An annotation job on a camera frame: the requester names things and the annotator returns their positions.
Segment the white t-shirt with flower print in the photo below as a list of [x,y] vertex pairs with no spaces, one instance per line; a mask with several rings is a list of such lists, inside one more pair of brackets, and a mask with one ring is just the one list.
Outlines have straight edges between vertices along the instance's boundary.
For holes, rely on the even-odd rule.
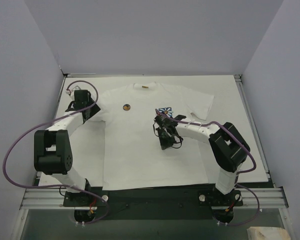
[[[206,184],[198,142],[162,150],[153,131],[156,111],[206,120],[214,97],[179,85],[133,83],[103,92],[92,120],[105,122],[104,190]],[[131,106],[129,111],[123,105]]]

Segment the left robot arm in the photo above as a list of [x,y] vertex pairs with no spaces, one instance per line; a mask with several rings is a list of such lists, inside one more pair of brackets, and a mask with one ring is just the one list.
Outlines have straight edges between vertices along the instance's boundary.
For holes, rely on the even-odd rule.
[[73,167],[74,158],[70,136],[101,109],[88,90],[70,93],[71,102],[63,119],[45,130],[34,133],[34,168],[58,180],[82,206],[91,203],[93,194],[89,181]]

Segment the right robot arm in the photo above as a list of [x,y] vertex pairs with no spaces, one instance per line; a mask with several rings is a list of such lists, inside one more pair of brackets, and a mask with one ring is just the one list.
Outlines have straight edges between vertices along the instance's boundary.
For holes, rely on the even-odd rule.
[[200,123],[190,121],[184,115],[168,117],[158,113],[154,118],[154,134],[159,138],[162,150],[180,148],[184,138],[190,138],[210,145],[214,158],[220,167],[216,189],[223,195],[235,189],[236,179],[243,162],[250,153],[250,147],[236,127],[226,122]]

